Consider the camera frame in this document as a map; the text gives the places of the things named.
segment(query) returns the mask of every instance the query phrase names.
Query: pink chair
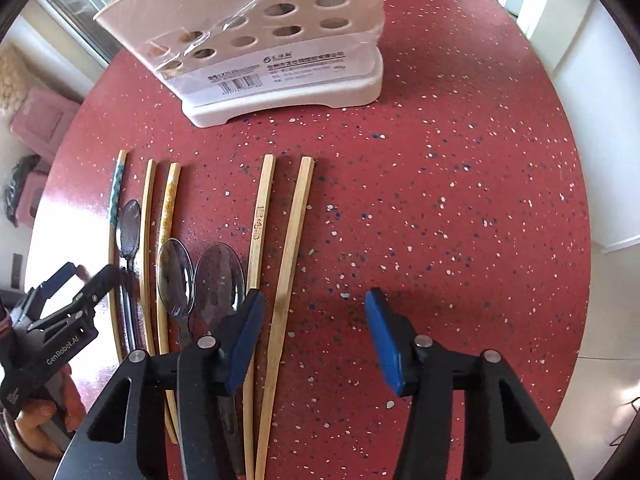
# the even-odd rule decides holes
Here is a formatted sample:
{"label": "pink chair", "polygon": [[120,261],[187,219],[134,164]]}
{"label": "pink chair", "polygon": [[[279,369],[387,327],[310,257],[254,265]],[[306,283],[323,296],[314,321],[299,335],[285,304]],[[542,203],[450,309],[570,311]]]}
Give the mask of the pink chair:
{"label": "pink chair", "polygon": [[48,88],[31,88],[11,123],[12,133],[52,164],[80,105]]}
{"label": "pink chair", "polygon": [[49,175],[43,171],[31,171],[24,182],[20,202],[15,210],[15,219],[33,229],[38,204]]}

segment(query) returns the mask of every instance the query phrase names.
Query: white label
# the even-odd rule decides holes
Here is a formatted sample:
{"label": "white label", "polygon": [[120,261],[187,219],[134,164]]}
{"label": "white label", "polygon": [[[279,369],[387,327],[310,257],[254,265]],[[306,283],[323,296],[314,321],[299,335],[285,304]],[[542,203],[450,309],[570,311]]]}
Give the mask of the white label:
{"label": "white label", "polygon": [[190,106],[269,90],[363,76],[373,70],[377,31],[301,41],[259,50],[167,80]]}

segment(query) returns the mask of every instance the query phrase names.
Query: tile floor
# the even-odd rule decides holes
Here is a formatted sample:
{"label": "tile floor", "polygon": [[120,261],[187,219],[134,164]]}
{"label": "tile floor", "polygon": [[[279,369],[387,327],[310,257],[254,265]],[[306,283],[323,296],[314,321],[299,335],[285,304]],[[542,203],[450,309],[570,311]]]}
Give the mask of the tile floor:
{"label": "tile floor", "polygon": [[578,362],[552,429],[575,480],[593,480],[640,396],[640,246],[591,255],[591,295]]}

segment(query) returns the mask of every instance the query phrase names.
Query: table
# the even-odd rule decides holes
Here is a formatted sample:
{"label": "table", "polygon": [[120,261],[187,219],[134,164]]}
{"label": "table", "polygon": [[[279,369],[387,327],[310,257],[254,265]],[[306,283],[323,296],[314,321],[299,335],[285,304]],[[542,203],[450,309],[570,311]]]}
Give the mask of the table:
{"label": "table", "polygon": [[[447,348],[498,349],[549,424],[580,346],[590,281],[586,193],[542,65],[495,0],[386,0],[386,12],[382,95],[360,108],[266,110],[199,130],[121,53],[66,135],[36,218],[30,285],[67,260],[97,272],[106,262],[114,160],[124,148],[121,203],[142,198],[146,160],[161,160],[157,227],[168,164],[180,162],[173,235],[194,260],[223,241],[246,261],[262,157],[274,153],[262,277],[270,309],[300,157],[316,159],[270,479],[393,472],[409,402],[376,369],[363,305],[372,286]],[[78,288],[69,285],[60,301]],[[106,306],[96,323],[100,336],[72,362],[88,406],[116,367]],[[451,478],[461,466],[460,399]],[[177,460],[172,447],[172,478],[180,478]]]}

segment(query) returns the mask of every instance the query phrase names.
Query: hand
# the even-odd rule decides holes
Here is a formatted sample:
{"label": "hand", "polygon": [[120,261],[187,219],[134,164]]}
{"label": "hand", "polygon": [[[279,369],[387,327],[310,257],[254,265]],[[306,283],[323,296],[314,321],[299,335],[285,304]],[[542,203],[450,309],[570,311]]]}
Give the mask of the hand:
{"label": "hand", "polygon": [[[62,368],[62,396],[65,401],[66,417],[65,425],[67,431],[76,431],[86,415],[78,389],[71,379],[71,367],[65,365]],[[15,419],[15,429],[18,431],[22,441],[33,452],[52,456],[62,457],[62,452],[58,449],[41,429],[40,426],[49,422],[56,413],[56,405],[50,400],[30,400]]]}

